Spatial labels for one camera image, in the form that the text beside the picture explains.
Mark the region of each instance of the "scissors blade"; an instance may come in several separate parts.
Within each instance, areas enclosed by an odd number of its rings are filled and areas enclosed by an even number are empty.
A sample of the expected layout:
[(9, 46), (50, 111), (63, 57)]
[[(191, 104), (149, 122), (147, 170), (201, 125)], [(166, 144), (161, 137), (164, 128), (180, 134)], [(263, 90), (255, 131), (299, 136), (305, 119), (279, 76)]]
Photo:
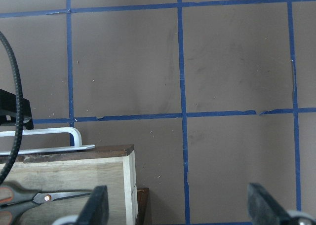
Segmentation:
[(70, 191), (70, 192), (53, 192), (53, 193), (37, 193), (33, 202), (36, 204), (44, 204), (54, 200), (70, 199), (90, 195), (90, 191)]

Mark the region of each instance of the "scissors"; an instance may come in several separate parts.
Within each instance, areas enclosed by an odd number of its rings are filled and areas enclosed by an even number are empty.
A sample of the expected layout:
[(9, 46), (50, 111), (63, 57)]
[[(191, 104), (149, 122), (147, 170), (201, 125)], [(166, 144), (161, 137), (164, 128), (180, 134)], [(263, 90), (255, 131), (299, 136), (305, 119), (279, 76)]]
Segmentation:
[(55, 200), (90, 195), (91, 191), (41, 192), (24, 190), (13, 183), (0, 186), (0, 225), (12, 225), (29, 209)]

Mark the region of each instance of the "scissors pivot screw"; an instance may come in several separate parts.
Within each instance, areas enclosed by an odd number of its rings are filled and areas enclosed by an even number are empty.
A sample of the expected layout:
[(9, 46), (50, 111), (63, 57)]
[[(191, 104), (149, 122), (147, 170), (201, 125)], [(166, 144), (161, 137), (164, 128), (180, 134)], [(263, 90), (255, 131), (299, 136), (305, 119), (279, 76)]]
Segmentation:
[(50, 200), (51, 200), (51, 195), (50, 195), (50, 194), (46, 195), (46, 196), (44, 197), (44, 200), (45, 200), (45, 201), (50, 201)]

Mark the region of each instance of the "scissors handle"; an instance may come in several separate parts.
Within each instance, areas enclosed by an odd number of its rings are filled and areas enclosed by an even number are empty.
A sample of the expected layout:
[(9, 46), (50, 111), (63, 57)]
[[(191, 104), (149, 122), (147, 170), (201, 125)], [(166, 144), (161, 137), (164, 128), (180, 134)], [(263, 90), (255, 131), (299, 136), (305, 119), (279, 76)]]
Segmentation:
[(31, 201), (37, 194), (34, 190), (23, 190), (13, 183), (3, 183), (0, 186), (0, 206)]
[(0, 207), (0, 225), (14, 224), (25, 211), (37, 206), (39, 206), (39, 204), (33, 202), (25, 202)]

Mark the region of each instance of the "black cable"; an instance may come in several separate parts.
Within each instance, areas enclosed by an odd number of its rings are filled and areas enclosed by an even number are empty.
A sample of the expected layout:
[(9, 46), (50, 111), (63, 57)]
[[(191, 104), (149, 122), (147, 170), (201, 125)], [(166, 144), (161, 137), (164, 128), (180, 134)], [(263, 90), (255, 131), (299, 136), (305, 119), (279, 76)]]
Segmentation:
[(4, 48), (8, 54), (10, 64), (12, 67), (12, 73), (13, 73), (13, 80), (14, 80), (14, 86), (15, 86), (15, 94), (16, 94), (16, 121), (15, 121), (15, 136), (14, 136), (14, 142), (13, 147), (11, 150), (11, 153), (9, 155), (8, 161), (5, 163), (3, 169), (0, 173), (0, 185), (5, 180), (6, 176), (9, 174), (16, 156), (18, 155), (21, 141), (22, 141), (22, 131), (23, 131), (23, 93), (22, 93), (22, 84), (21, 84), (21, 78), (19, 73), (18, 64), (16, 62), (13, 50), (8, 42), (8, 40), (5, 38), (2, 32), (0, 32), (0, 40), (2, 44), (4, 45)]

